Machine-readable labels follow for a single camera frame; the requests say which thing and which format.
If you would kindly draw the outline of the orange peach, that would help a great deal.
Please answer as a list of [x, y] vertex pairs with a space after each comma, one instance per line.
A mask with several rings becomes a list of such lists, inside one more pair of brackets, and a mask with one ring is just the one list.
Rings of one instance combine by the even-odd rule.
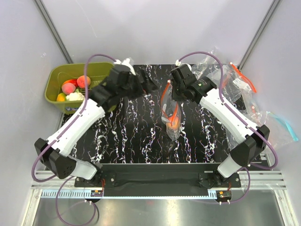
[[167, 131], [177, 131], [180, 128], [181, 120], [178, 116], [169, 117], [166, 123]]

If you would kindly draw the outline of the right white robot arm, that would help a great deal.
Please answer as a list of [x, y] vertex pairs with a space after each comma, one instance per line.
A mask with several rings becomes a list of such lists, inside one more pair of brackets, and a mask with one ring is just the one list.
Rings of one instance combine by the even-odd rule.
[[213, 114], [231, 133], [238, 145], [217, 167], [214, 182], [225, 186], [232, 174], [249, 165], [267, 145], [270, 130], [258, 126], [236, 109], [208, 77], [197, 80], [191, 67], [182, 64], [171, 71], [173, 98], [176, 101], [191, 100]]

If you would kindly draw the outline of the orange-red peach top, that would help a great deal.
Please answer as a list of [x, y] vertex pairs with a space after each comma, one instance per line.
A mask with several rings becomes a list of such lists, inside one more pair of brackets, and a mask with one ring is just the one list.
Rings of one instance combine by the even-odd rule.
[[89, 87], [91, 79], [88, 76], [82, 75], [77, 78], [77, 85], [79, 88], [84, 89], [86, 86]]

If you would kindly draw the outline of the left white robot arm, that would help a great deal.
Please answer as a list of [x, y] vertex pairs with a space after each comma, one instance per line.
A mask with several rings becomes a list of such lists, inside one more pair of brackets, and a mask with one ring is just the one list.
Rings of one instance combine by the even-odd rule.
[[89, 91], [80, 108], [55, 134], [47, 140], [39, 138], [35, 142], [38, 161], [59, 179], [74, 176], [85, 179], [91, 186], [99, 185], [102, 180], [99, 169], [90, 162], [71, 157], [73, 147], [120, 99], [136, 99], [157, 88], [144, 70], [135, 74], [127, 66], [114, 66], [109, 75]]

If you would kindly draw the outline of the clear bag orange zipper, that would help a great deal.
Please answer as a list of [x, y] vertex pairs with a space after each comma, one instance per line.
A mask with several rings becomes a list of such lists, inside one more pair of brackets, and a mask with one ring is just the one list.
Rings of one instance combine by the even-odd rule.
[[[169, 117], [178, 116], [181, 120], [181, 110], [180, 106], [177, 101], [172, 99], [172, 84], [171, 81], [168, 80], [161, 96], [160, 100], [160, 107], [161, 107], [161, 120], [165, 124], [168, 122]], [[181, 127], [177, 131], [167, 131], [166, 133], [168, 137], [175, 141], [180, 137], [181, 134]]]

